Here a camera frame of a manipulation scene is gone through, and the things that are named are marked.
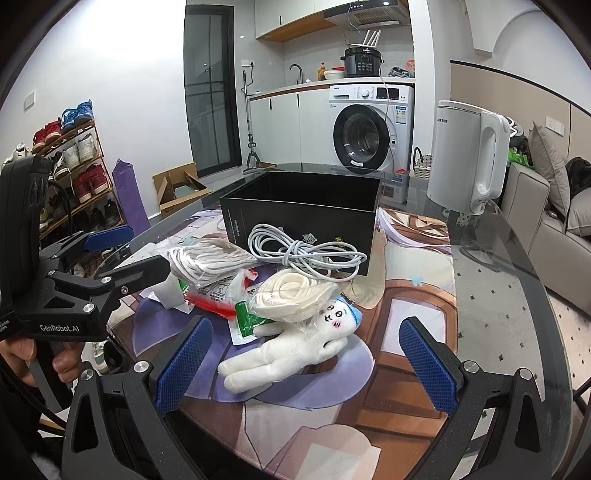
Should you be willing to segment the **purple rolled mat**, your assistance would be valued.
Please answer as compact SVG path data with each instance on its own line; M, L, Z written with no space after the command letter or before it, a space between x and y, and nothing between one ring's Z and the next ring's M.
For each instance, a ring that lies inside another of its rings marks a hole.
M125 223L131 227L133 235L138 236L148 230L150 224L140 196L133 165L118 159L112 176Z

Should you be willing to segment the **black kitchen faucet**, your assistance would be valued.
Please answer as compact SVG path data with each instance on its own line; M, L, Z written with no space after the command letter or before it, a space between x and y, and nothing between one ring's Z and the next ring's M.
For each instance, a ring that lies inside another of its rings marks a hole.
M294 69L297 69L297 85L304 83L304 71L301 69L301 66L297 63L290 64L288 70L291 71Z

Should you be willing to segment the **open cardboard box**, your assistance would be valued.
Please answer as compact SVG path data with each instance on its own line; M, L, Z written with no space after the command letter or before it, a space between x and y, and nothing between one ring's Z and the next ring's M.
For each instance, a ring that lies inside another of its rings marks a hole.
M202 184L194 163L187 163L152 177L162 219L211 194Z

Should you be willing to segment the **range hood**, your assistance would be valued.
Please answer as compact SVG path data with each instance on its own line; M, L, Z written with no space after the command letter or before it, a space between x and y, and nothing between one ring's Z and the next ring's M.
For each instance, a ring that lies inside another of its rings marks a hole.
M324 19L346 29L410 26L406 1L356 1L324 11Z

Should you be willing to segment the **white electric kettle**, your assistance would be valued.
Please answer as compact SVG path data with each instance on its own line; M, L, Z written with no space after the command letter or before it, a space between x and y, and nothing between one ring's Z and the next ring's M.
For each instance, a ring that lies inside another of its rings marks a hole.
M499 198L510 145L501 114L451 100L439 102L428 197L451 211L481 215Z

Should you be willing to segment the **white wicker basket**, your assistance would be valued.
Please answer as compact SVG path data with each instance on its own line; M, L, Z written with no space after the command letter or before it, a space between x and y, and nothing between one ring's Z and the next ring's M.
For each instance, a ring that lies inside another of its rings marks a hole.
M413 150L413 172L417 178L429 180L432 171L432 156L424 154L422 150L416 146Z

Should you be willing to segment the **white washing machine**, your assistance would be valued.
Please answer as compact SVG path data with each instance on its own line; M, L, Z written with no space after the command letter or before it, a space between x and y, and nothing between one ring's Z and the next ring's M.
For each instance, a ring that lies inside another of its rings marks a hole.
M335 158L353 173L410 169L414 87L356 83L329 88Z

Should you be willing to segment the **black framed glass door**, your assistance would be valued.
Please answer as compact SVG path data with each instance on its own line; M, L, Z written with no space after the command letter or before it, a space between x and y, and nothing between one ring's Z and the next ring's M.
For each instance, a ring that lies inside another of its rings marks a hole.
M233 8L187 5L183 74L191 153L200 177L242 164L235 98Z

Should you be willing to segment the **wooden shoe rack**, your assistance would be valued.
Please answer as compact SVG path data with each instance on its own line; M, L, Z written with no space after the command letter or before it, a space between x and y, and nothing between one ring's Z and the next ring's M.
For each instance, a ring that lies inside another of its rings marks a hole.
M101 231L124 224L114 182L105 163L91 114L46 124L33 136L32 152L51 162L40 217L40 242L47 245L77 231Z

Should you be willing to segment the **black pressure cooker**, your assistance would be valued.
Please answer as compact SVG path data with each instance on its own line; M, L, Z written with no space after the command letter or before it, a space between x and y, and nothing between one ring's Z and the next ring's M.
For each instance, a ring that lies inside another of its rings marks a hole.
M346 78L378 77L382 65L381 52L373 47L353 46L346 48L341 57Z

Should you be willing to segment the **red and white packet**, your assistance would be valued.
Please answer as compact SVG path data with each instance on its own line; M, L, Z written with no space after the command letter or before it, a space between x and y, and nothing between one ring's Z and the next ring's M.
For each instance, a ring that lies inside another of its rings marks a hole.
M184 293L187 302L228 320L235 320L235 304L246 299L246 289L256 281L259 273L242 269L235 275L219 279L204 287L190 286Z

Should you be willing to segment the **green medicine packet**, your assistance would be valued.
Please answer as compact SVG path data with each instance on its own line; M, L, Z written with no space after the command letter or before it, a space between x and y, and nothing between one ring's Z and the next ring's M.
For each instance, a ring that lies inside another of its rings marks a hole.
M228 321L231 342L235 346L256 341L254 328L269 323L267 319L250 313L245 301L235 304L235 320Z

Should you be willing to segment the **grey cushion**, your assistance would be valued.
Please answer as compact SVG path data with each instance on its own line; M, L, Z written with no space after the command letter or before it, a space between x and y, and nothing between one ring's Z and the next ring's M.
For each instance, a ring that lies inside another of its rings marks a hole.
M530 131L529 147L535 170L549 183L551 204L565 218L569 212L571 194L564 156L537 123L533 123Z

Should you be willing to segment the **beige sofa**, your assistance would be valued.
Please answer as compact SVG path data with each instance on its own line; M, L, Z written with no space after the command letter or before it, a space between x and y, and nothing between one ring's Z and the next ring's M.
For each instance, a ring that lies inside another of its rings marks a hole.
M590 311L590 242L548 214L550 185L520 164L508 168L502 212L544 286Z

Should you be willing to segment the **anime printed table mat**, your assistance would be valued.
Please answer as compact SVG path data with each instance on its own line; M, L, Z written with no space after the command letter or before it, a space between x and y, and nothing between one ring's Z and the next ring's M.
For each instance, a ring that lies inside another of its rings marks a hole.
M455 347L458 308L444 222L382 208L370 272L346 288L363 322L346 348L262 391L232 395L218 364L238 354L228 321L169 419L213 479L402 479L445 422L406 359L401 323L418 318Z

